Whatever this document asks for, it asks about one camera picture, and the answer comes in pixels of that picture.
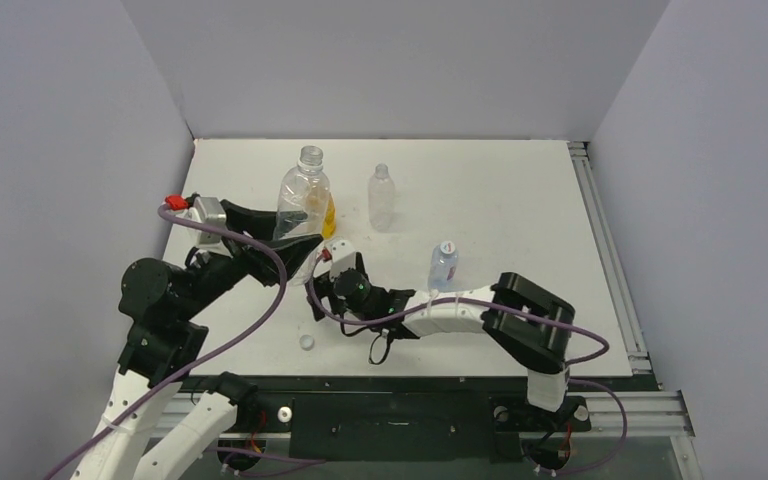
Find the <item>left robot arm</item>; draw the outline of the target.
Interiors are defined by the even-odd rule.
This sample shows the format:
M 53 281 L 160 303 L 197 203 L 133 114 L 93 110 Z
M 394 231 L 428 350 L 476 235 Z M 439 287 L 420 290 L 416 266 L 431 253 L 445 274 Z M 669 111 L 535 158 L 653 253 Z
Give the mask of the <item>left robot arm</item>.
M 318 233 L 275 239 L 275 212 L 198 194 L 169 196 L 159 213 L 194 230 L 194 247 L 183 265 L 143 258 L 124 272 L 118 308 L 132 324 L 96 431 L 68 458 L 77 479 L 177 479 L 221 433 L 251 427 L 257 389 L 224 372 L 184 419 L 152 441 L 190 371 L 207 361 L 208 328 L 196 316 L 247 278 L 285 291 L 322 241 Z

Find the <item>yellow juice bottle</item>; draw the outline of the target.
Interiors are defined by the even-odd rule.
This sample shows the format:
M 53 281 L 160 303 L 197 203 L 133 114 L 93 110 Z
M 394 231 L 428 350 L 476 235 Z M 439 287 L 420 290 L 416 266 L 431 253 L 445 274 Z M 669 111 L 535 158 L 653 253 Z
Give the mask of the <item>yellow juice bottle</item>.
M 324 239 L 330 239 L 335 235 L 336 224 L 336 206 L 332 195 L 328 197 L 328 204 L 322 226 L 322 236 Z

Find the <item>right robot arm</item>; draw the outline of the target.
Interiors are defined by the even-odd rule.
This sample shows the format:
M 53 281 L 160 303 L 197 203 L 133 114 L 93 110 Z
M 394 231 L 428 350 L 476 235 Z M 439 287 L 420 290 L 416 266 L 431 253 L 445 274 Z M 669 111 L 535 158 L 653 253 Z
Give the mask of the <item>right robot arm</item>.
M 519 274 L 504 272 L 490 286 L 459 292 L 386 289 L 371 283 L 354 253 L 334 260 L 305 289 L 315 320 L 374 332 L 387 346 L 438 334 L 484 335 L 526 369 L 524 413 L 532 424 L 559 425 L 575 414 L 566 350 L 576 310 Z

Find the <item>blue white cap tall bottle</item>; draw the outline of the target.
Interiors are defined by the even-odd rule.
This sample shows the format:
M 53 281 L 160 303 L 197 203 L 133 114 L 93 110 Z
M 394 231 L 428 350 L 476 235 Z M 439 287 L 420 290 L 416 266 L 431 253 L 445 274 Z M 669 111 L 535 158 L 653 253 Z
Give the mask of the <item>blue white cap tall bottle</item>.
M 310 335 L 302 335 L 302 336 L 299 338 L 299 346 L 300 346 L 300 348 L 301 348 L 302 350 L 304 350 L 304 351 L 310 351 L 310 350 L 312 350 L 312 349 L 314 348 L 314 346 L 315 346 L 315 340 L 314 340 L 314 338 L 313 338 L 312 336 L 310 336 Z

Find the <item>tall clear bottle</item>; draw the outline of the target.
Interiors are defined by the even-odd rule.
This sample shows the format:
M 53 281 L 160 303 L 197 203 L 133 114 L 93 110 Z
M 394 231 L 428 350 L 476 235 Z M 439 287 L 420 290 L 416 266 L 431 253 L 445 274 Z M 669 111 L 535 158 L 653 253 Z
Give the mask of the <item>tall clear bottle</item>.
M 396 186 L 384 163 L 379 163 L 368 181 L 368 216 L 377 231 L 387 230 L 393 220 Z

